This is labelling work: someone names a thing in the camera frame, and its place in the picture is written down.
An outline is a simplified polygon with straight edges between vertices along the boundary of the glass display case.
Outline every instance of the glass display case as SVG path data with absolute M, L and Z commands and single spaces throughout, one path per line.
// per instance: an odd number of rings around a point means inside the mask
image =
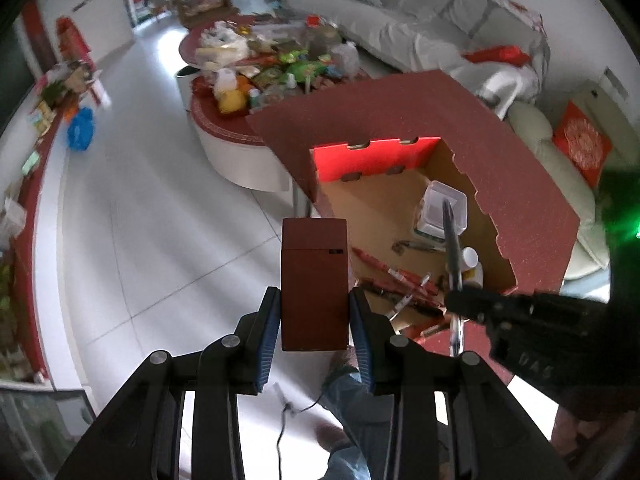
M 0 381 L 0 477 L 52 480 L 94 420 L 84 390 Z

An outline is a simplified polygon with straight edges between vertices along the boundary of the yellow toy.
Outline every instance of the yellow toy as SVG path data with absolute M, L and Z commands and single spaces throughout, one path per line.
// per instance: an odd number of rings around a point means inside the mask
M 232 114 L 246 107 L 246 96 L 241 90 L 228 90 L 222 92 L 218 99 L 218 110 L 221 114 Z

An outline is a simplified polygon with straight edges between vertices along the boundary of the white tile floor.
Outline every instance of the white tile floor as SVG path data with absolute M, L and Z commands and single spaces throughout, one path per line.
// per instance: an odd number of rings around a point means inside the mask
M 242 12 L 255 0 L 235 0 Z M 182 109 L 174 73 L 185 35 L 173 18 L 149 22 L 108 60 L 111 106 L 96 115 L 85 153 L 70 155 L 63 198 L 66 300 L 88 384 L 103 407 L 156 349 L 180 355 L 233 332 L 280 285 L 280 223 L 289 194 L 255 193 L 210 166 Z M 296 406 L 319 393 L 329 355 L 276 352 L 270 384 L 239 400 L 246 476 L 277 476 L 278 383 Z M 183 421 L 181 467 L 190 468 L 193 396 Z M 327 453 L 313 430 L 317 407 L 295 418 L 282 449 L 288 478 L 320 478 Z

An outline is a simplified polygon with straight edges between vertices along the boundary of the blue bag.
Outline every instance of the blue bag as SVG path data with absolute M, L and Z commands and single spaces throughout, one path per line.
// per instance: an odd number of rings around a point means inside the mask
M 66 131 L 69 147 L 76 152 L 84 152 L 94 136 L 94 113 L 90 108 L 82 108 L 71 119 Z

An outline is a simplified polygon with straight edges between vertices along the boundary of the black cable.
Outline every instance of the black cable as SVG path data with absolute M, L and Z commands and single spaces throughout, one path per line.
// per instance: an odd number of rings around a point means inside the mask
M 322 396 L 324 396 L 324 392 L 320 392 L 320 396 L 316 399 L 316 402 L 314 402 L 312 405 L 307 406 L 302 410 L 295 410 L 293 408 L 293 405 L 285 399 L 284 394 L 282 393 L 282 390 L 280 388 L 277 388 L 277 389 L 279 390 L 280 398 L 284 403 L 284 407 L 280 412 L 280 423 L 281 423 L 280 434 L 278 435 L 278 439 L 276 441 L 276 451 L 278 452 L 278 478 L 282 480 L 282 453 L 280 452 L 280 441 L 282 440 L 282 437 L 284 435 L 284 429 L 287 424 L 287 412 L 291 412 L 291 416 L 296 416 L 299 413 L 304 413 L 310 410 L 318 402 L 320 402 L 320 399 L 322 399 Z

